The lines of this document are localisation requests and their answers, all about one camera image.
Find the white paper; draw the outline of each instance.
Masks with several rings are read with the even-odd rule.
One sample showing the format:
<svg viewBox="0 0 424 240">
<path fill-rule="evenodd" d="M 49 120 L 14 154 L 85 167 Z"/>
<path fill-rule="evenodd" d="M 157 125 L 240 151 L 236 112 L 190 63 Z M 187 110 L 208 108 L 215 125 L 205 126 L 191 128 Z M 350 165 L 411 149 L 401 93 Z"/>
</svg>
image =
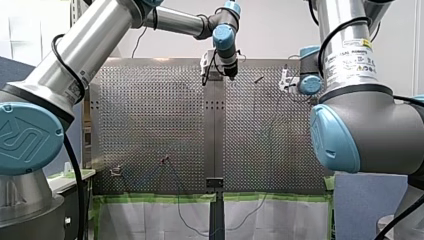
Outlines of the white paper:
<svg viewBox="0 0 424 240">
<path fill-rule="evenodd" d="M 37 66 L 41 62 L 40 42 L 11 42 L 13 59 L 28 65 Z"/>
<path fill-rule="evenodd" d="M 12 59 L 12 45 L 9 41 L 0 40 L 0 57 Z"/>
<path fill-rule="evenodd" d="M 9 17 L 10 40 L 41 42 L 40 19 L 35 16 Z"/>
<path fill-rule="evenodd" d="M 10 41 L 9 18 L 0 12 L 0 41 Z"/>
</svg>

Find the metal bracket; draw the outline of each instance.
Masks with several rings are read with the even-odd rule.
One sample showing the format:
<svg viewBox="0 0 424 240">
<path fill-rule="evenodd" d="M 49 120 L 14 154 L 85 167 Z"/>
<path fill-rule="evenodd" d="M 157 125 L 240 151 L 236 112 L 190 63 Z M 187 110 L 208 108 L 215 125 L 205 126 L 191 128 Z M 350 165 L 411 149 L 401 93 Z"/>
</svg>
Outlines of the metal bracket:
<svg viewBox="0 0 424 240">
<path fill-rule="evenodd" d="M 206 178 L 207 188 L 224 188 L 224 178 Z"/>
</svg>

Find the wire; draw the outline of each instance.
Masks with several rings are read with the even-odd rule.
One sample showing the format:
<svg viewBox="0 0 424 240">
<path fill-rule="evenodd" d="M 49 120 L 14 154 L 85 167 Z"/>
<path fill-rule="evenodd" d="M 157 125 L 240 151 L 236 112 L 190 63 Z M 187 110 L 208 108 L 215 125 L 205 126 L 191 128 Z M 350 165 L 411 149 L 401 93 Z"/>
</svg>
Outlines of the wire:
<svg viewBox="0 0 424 240">
<path fill-rule="evenodd" d="M 243 56 L 244 59 L 243 59 L 243 62 L 242 63 L 246 62 L 247 57 L 246 57 L 246 55 L 244 55 L 244 54 L 241 53 L 241 50 L 240 49 L 237 50 L 237 53 L 238 53 L 239 56 Z"/>
<path fill-rule="evenodd" d="M 152 169 L 149 174 L 147 174 L 147 175 L 144 174 L 146 177 L 141 179 L 142 183 L 140 185 L 137 184 L 137 182 L 132 182 L 133 186 L 138 186 L 138 188 L 143 188 L 144 186 L 146 186 L 148 183 L 150 183 L 150 181 L 153 179 L 153 177 L 155 177 L 159 173 L 159 169 L 162 167 L 162 165 L 163 164 L 161 163 L 161 164 L 157 165 L 154 169 Z M 127 177 L 124 174 L 122 174 L 122 180 L 124 180 L 124 184 L 127 187 L 127 192 L 130 192 L 129 188 L 128 188 L 128 184 L 127 184 L 127 180 L 129 180 L 129 179 L 127 179 Z"/>
<path fill-rule="evenodd" d="M 357 17 L 357 18 L 353 18 L 347 22 L 344 22 L 342 24 L 340 24 L 338 27 L 336 27 L 336 29 L 334 29 L 332 32 L 330 32 L 330 34 L 328 34 L 328 36 L 325 38 L 324 42 L 321 45 L 321 48 L 319 50 L 319 54 L 318 54 L 318 69 L 320 72 L 320 75 L 324 78 L 324 65 L 323 65 L 323 58 L 324 58 L 324 54 L 325 54 L 325 49 L 327 48 L 328 44 L 330 43 L 331 39 L 333 39 L 333 37 L 339 33 L 340 31 L 342 31 L 343 29 L 350 27 L 351 25 L 358 23 L 358 22 L 363 22 L 366 21 L 368 22 L 368 24 L 370 23 L 370 19 L 368 17 Z"/>
<path fill-rule="evenodd" d="M 397 95 L 394 95 L 393 98 L 397 99 L 397 100 L 402 100 L 402 101 L 405 101 L 405 102 L 410 102 L 410 103 L 418 105 L 420 107 L 424 107 L 423 102 L 421 102 L 420 100 L 414 99 L 414 98 L 402 97 L 402 96 L 397 96 Z"/>
<path fill-rule="evenodd" d="M 223 72 L 221 72 L 221 70 L 219 70 L 219 68 L 218 68 L 218 66 L 216 65 L 216 58 L 214 57 L 213 58 L 213 64 L 215 65 L 215 69 L 216 69 L 216 71 L 221 75 L 221 76 L 227 76 L 225 73 L 223 73 Z"/>
<path fill-rule="evenodd" d="M 72 70 L 72 68 L 69 67 L 63 61 L 62 57 L 60 56 L 60 54 L 57 51 L 57 44 L 56 44 L 56 42 L 57 42 L 57 40 L 59 40 L 63 36 L 65 36 L 65 34 L 59 34 L 59 35 L 57 35 L 56 37 L 53 38 L 52 43 L 51 43 L 52 52 L 56 56 L 57 61 L 59 61 L 60 65 L 62 65 L 62 67 L 64 67 L 68 71 L 68 73 L 71 74 L 71 76 L 77 82 L 77 86 L 78 86 L 78 89 L 80 91 L 79 98 L 75 102 L 75 104 L 77 104 L 77 103 L 81 102 L 82 99 L 84 99 L 84 96 L 85 96 L 85 87 L 84 87 L 84 83 L 82 82 L 82 80 L 78 77 L 78 75 L 75 73 L 75 71 Z"/>
<path fill-rule="evenodd" d="M 153 30 L 155 31 L 158 28 L 158 22 L 158 10 L 153 8 Z"/>
<path fill-rule="evenodd" d="M 135 48 L 133 50 L 133 53 L 131 54 L 131 58 L 134 58 L 134 54 L 135 54 L 135 51 L 137 51 L 138 44 L 140 43 L 140 39 L 144 36 L 144 34 L 146 33 L 146 31 L 147 31 L 147 27 L 144 27 L 143 32 L 140 34 L 140 36 L 137 39 L 137 43 L 135 44 Z"/>
<path fill-rule="evenodd" d="M 374 34 L 374 37 L 371 39 L 371 42 L 374 42 L 374 40 L 377 38 L 377 35 L 378 35 L 378 33 L 380 32 L 380 28 L 381 28 L 381 22 L 380 22 L 380 23 L 378 23 L 378 27 L 377 27 L 377 29 L 375 30 L 375 34 Z"/>
<path fill-rule="evenodd" d="M 77 193 L 78 193 L 78 240 L 84 240 L 84 229 L 85 229 L 85 201 L 84 201 L 84 183 L 82 181 L 81 170 L 78 165 L 77 157 L 72 148 L 71 142 L 68 136 L 65 134 L 64 145 L 68 152 L 69 159 L 75 173 L 75 180 L 77 182 Z"/>
<path fill-rule="evenodd" d="M 315 16 L 314 7 L 312 6 L 312 0 L 309 0 L 308 3 L 309 3 L 309 12 L 311 13 L 312 20 L 315 22 L 317 26 L 319 26 L 318 19 Z"/>
<path fill-rule="evenodd" d="M 246 220 L 251 216 L 251 215 L 253 215 L 255 212 L 257 212 L 262 206 L 263 206 L 263 204 L 264 204 L 264 202 L 265 202 L 265 199 L 266 199 L 266 196 L 267 196 L 267 194 L 268 193 L 266 193 L 265 194 L 265 196 L 264 196 L 264 198 L 262 199 L 262 202 L 259 204 L 259 206 L 257 207 L 257 208 L 255 208 L 253 211 L 251 211 L 249 214 L 247 214 L 246 215 L 246 217 L 243 219 L 243 221 L 241 221 L 241 223 L 237 226 L 237 227 L 234 227 L 234 228 L 226 228 L 226 229 L 224 229 L 224 228 L 218 228 L 218 229 L 216 229 L 214 232 L 212 232 L 211 234 L 204 234 L 204 233 L 201 233 L 199 230 L 197 230 L 196 228 L 194 228 L 194 227 L 192 227 L 192 226 L 190 226 L 188 223 L 187 223 L 187 221 L 184 219 L 184 217 L 183 217 L 183 215 L 182 215 L 182 213 L 181 213 L 181 208 L 180 208 L 180 194 L 181 194 L 181 188 L 183 188 L 183 190 L 184 190 L 184 185 L 183 185 L 183 183 L 182 183 L 182 181 L 181 181 L 181 179 L 180 179 L 180 177 L 179 177 L 179 175 L 178 175 L 178 173 L 177 173 L 177 170 L 175 169 L 175 167 L 174 167 L 174 164 L 171 162 L 171 160 L 168 158 L 168 159 L 166 159 L 166 161 L 169 163 L 169 166 L 171 167 L 171 170 L 172 170 L 172 172 L 173 172 L 173 174 L 174 174 L 174 177 L 175 177 L 175 180 L 176 180 L 176 183 L 177 183 L 177 191 L 178 191 L 178 193 L 177 193 L 177 207 L 178 207 L 178 215 L 179 215 L 179 217 L 180 217 L 180 219 L 181 219 L 181 221 L 184 223 L 184 225 L 187 227 L 187 228 L 189 228 L 189 229 L 191 229 L 192 231 L 194 231 L 194 232 L 196 232 L 198 235 L 200 235 L 200 236 L 202 236 L 202 237 L 207 237 L 207 238 L 209 238 L 209 237 L 212 237 L 212 236 L 214 236 L 215 234 L 217 234 L 219 231 L 222 231 L 222 230 L 224 230 L 224 231 L 235 231 L 235 230 L 237 230 L 237 229 L 239 229 L 239 228 L 241 228 L 242 226 L 243 226 L 243 224 L 246 222 Z"/>
<path fill-rule="evenodd" d="M 217 51 L 215 49 L 215 52 L 213 53 L 213 56 L 212 56 L 212 59 L 211 59 L 211 62 L 209 63 L 208 69 L 206 70 L 205 77 L 202 78 L 202 86 L 206 86 L 206 83 L 208 83 L 209 73 L 211 71 L 212 64 L 215 62 L 216 53 L 217 53 Z"/>
<path fill-rule="evenodd" d="M 386 234 L 400 221 L 405 219 L 408 215 L 413 213 L 419 207 L 424 204 L 424 195 L 421 196 L 414 204 L 408 207 L 405 211 L 403 211 L 399 216 L 395 217 L 378 235 L 375 237 L 375 240 L 384 240 Z"/>
</svg>

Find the black cable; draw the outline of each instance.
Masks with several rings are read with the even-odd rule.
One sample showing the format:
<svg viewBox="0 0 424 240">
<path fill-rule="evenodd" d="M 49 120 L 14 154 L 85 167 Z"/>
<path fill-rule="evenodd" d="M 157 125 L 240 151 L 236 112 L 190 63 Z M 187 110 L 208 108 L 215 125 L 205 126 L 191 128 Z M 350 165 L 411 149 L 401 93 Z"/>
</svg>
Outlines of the black cable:
<svg viewBox="0 0 424 240">
<path fill-rule="evenodd" d="M 393 98 L 397 99 L 397 100 L 402 100 L 402 101 L 405 101 L 405 102 L 410 102 L 410 103 L 418 105 L 420 107 L 424 107 L 424 102 L 421 102 L 420 100 L 417 100 L 417 99 L 414 99 L 414 98 L 402 97 L 402 96 L 397 96 L 397 95 L 394 95 Z"/>
<path fill-rule="evenodd" d="M 155 31 L 158 28 L 158 21 L 158 10 L 153 8 L 153 30 Z"/>
<path fill-rule="evenodd" d="M 264 202 L 265 202 L 265 199 L 266 199 L 266 197 L 267 197 L 267 195 L 268 195 L 268 193 L 265 193 L 265 196 L 264 196 L 264 198 L 262 199 L 262 201 L 261 201 L 261 203 L 259 204 L 259 206 L 258 207 L 256 207 L 253 211 L 251 211 L 250 213 L 248 213 L 247 215 L 246 215 L 246 217 L 243 219 L 243 221 L 241 221 L 241 223 L 237 226 L 237 227 L 234 227 L 234 228 L 226 228 L 226 229 L 224 229 L 224 228 L 218 228 L 218 229 L 216 229 L 214 232 L 212 232 L 211 234 L 204 234 L 204 233 L 201 233 L 199 230 L 197 230 L 196 228 L 194 228 L 194 227 L 192 227 L 192 226 L 190 226 L 188 223 L 187 223 L 187 221 L 184 219 L 184 217 L 183 217 L 183 215 L 182 215 L 182 213 L 181 213 L 181 208 L 180 208 L 180 195 L 181 195 L 181 188 L 184 190 L 184 185 L 183 185 L 183 183 L 182 183 L 182 181 L 181 181 L 181 179 L 180 179 L 180 177 L 179 177 L 179 175 L 178 175 L 178 173 L 177 173 L 177 170 L 175 169 L 175 167 L 174 167 L 174 164 L 169 160 L 169 158 L 168 159 L 166 159 L 166 161 L 168 161 L 168 163 L 169 163 L 169 165 L 170 165 L 170 167 L 171 167 L 171 170 L 172 170 L 172 172 L 173 172 L 173 174 L 174 174 L 174 177 L 175 177 L 175 180 L 176 180 L 176 183 L 177 183 L 177 207 L 178 207 L 178 215 L 179 215 L 179 217 L 180 217 L 180 219 L 181 219 L 181 221 L 184 223 L 184 225 L 187 227 L 187 228 L 189 228 L 189 229 L 191 229 L 191 230 L 193 230 L 194 232 L 196 232 L 198 235 L 200 235 L 200 236 L 202 236 L 202 237 L 207 237 L 207 238 L 210 238 L 210 237 L 212 237 L 212 236 L 214 236 L 215 234 L 217 234 L 219 231 L 222 231 L 222 230 L 224 230 L 224 231 L 235 231 L 235 230 L 237 230 L 237 229 L 239 229 L 239 228 L 241 228 L 242 226 L 243 226 L 243 224 L 246 222 L 246 220 L 251 216 L 251 215 L 253 215 L 255 212 L 257 212 L 262 206 L 263 206 L 263 204 L 264 204 Z"/>
<path fill-rule="evenodd" d="M 84 240 L 84 229 L 85 229 L 85 201 L 84 201 L 84 182 L 82 181 L 81 170 L 78 165 L 77 157 L 72 149 L 71 142 L 68 136 L 65 134 L 64 145 L 68 152 L 69 159 L 75 173 L 75 180 L 77 182 L 77 193 L 78 193 L 78 240 Z"/>
<path fill-rule="evenodd" d="M 403 211 L 399 216 L 395 217 L 387 226 L 375 237 L 375 240 L 384 240 L 386 234 L 400 221 L 405 219 L 409 214 L 413 213 L 424 204 L 424 195 L 421 196 L 414 204 Z"/>
<path fill-rule="evenodd" d="M 140 34 L 140 36 L 137 39 L 137 43 L 135 44 L 135 48 L 133 50 L 133 53 L 131 54 L 131 58 L 134 58 L 134 54 L 135 54 L 135 51 L 137 51 L 138 44 L 140 43 L 140 39 L 144 36 L 146 31 L 147 31 L 147 27 L 144 27 L 144 31 Z"/>
<path fill-rule="evenodd" d="M 314 20 L 315 24 L 319 26 L 318 19 L 315 16 L 314 7 L 312 6 L 312 0 L 309 0 L 308 3 L 309 3 L 309 12 L 311 13 L 312 20 Z"/>
<path fill-rule="evenodd" d="M 325 38 L 324 42 L 322 42 L 321 48 L 319 50 L 319 54 L 318 54 L 318 69 L 319 69 L 319 73 L 322 77 L 324 77 L 324 65 L 323 65 L 323 58 L 324 58 L 324 54 L 325 54 L 325 49 L 327 48 L 328 44 L 330 43 L 331 39 L 333 39 L 333 37 L 339 33 L 340 31 L 342 31 L 343 29 L 350 27 L 351 25 L 358 23 L 358 22 L 363 22 L 366 21 L 368 22 L 368 25 L 370 24 L 371 20 L 368 17 L 357 17 L 357 18 L 353 18 L 345 23 L 340 24 L 338 27 L 336 27 L 330 34 L 328 34 L 328 36 Z"/>
<path fill-rule="evenodd" d="M 226 77 L 227 75 L 225 75 L 225 73 L 221 72 L 221 70 L 219 70 L 218 66 L 216 65 L 216 58 L 213 58 L 213 64 L 215 65 L 216 71 L 221 75 Z"/>
<path fill-rule="evenodd" d="M 65 34 L 59 34 L 59 35 L 57 35 L 56 37 L 53 38 L 52 43 L 51 43 L 51 45 L 52 45 L 52 52 L 56 56 L 57 61 L 59 61 L 60 65 L 62 65 L 62 67 L 64 67 L 68 71 L 68 73 L 71 74 L 71 76 L 75 79 L 75 81 L 77 81 L 77 86 L 78 86 L 78 89 L 80 91 L 80 96 L 77 99 L 77 101 L 75 102 L 75 104 L 77 104 L 77 103 L 81 102 L 82 99 L 84 99 L 84 96 L 85 96 L 85 87 L 84 87 L 84 84 L 83 84 L 82 80 L 78 77 L 78 75 L 75 73 L 75 71 L 72 70 L 72 68 L 69 67 L 63 61 L 62 57 L 60 56 L 60 54 L 57 51 L 57 44 L 56 44 L 56 42 L 57 42 L 57 40 L 59 40 L 63 36 L 65 36 Z"/>
<path fill-rule="evenodd" d="M 215 62 L 216 53 L 217 53 L 217 51 L 215 50 L 215 52 L 213 53 L 211 62 L 209 63 L 208 69 L 206 69 L 205 76 L 202 78 L 202 86 L 206 86 L 206 83 L 208 83 L 209 73 L 211 71 L 212 64 Z"/>
<path fill-rule="evenodd" d="M 377 29 L 375 30 L 375 34 L 374 34 L 374 37 L 371 39 L 371 42 L 374 42 L 374 40 L 377 38 L 377 35 L 378 35 L 378 33 L 380 32 L 380 28 L 381 28 L 381 22 L 380 22 L 380 23 L 378 23 L 378 27 L 377 27 Z"/>
</svg>

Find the robotic arm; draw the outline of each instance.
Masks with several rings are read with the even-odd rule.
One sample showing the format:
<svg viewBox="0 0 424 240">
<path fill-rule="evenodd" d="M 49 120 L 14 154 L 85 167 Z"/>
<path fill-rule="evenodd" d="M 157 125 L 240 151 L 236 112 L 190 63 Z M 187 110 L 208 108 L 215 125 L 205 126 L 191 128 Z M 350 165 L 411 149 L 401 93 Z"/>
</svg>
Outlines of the robotic arm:
<svg viewBox="0 0 424 240">
<path fill-rule="evenodd" d="M 394 99 L 404 99 L 378 82 L 370 33 L 391 2 L 313 1 L 322 41 L 315 67 L 327 89 L 310 124 L 315 154 L 325 167 L 408 175 L 409 188 L 396 213 L 403 219 L 408 216 L 404 210 L 424 193 L 424 99 L 396 104 Z M 396 225 L 396 240 L 423 239 L 423 211 L 421 207 Z"/>
<path fill-rule="evenodd" d="M 163 0 L 97 0 L 21 82 L 0 91 L 0 235 L 64 239 L 63 198 L 53 196 L 42 168 L 59 153 L 73 106 L 130 28 L 213 37 L 225 74 L 237 75 L 240 6 L 226 2 L 210 17 L 159 5 Z"/>
</svg>

